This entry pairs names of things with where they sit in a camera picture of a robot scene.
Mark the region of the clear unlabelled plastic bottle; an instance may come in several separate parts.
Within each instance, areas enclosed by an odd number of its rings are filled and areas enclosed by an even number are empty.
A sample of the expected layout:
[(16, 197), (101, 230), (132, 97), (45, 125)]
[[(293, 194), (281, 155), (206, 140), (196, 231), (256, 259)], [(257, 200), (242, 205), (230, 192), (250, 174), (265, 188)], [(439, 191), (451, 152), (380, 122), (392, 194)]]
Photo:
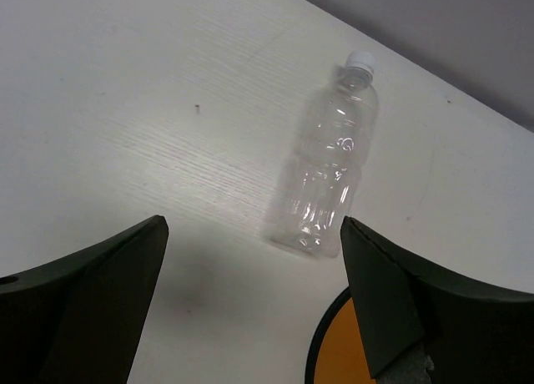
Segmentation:
[(266, 216), (264, 236), (277, 247), (339, 254), (379, 113), (374, 72), (375, 58), (354, 51), (308, 102)]

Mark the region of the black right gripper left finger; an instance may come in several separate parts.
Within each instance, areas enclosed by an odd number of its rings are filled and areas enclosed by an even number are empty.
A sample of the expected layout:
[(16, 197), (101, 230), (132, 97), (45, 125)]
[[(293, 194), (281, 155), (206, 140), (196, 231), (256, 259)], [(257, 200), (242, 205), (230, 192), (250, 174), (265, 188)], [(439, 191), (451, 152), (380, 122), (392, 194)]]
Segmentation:
[(152, 216), (1, 279), (3, 383), (125, 383), (169, 237)]

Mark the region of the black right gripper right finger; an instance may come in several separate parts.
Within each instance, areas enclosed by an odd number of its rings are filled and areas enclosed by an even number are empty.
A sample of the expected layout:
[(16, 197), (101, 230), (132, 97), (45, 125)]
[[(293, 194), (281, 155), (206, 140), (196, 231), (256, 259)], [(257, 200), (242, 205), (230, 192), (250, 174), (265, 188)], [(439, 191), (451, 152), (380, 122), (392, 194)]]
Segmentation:
[(469, 278), (350, 217), (345, 271), (370, 376), (413, 351), (433, 383), (531, 383), (533, 295)]

